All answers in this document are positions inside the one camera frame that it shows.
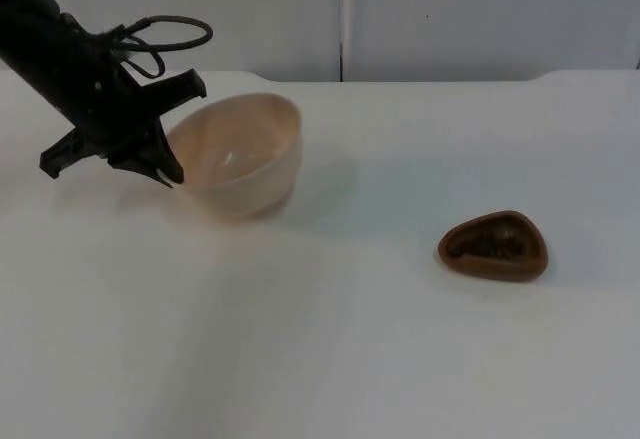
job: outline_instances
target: white tabletop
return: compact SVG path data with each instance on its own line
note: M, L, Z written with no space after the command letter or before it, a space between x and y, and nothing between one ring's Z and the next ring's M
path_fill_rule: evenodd
M98 159L50 180L39 154L69 125L0 74L3 438L637 437L640 74L203 77L207 101L300 106L281 216L199 224ZM545 236L538 282L434 260L449 228L501 209Z

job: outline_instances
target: brown triangular dish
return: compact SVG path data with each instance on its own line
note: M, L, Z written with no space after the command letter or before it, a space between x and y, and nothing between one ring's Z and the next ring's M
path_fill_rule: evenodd
M525 282L547 268L547 246L538 228L515 211L496 212L449 231L438 254L451 269L469 276Z

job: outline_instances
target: brown dish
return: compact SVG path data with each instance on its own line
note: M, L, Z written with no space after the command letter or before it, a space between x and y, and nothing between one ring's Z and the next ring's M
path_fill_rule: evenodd
M440 241L438 254L462 274L511 282L535 279L549 262L542 234L515 211L488 214L455 227Z

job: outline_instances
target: beige bowl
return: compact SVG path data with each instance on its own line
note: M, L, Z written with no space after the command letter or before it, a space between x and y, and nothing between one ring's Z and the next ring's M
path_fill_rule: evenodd
M275 94L246 94L211 104L167 139L184 169L178 187L215 216L269 209L292 191L302 161L302 116Z

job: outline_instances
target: white backdrop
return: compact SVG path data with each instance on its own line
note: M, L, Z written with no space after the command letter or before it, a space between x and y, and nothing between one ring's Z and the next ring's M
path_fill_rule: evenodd
M82 25L101 31L155 14L208 21L214 42L168 54L170 68L246 70L275 80L332 81L339 71L339 0L58 0ZM163 28L159 40L193 32Z
M633 69L640 0L344 0L346 80Z

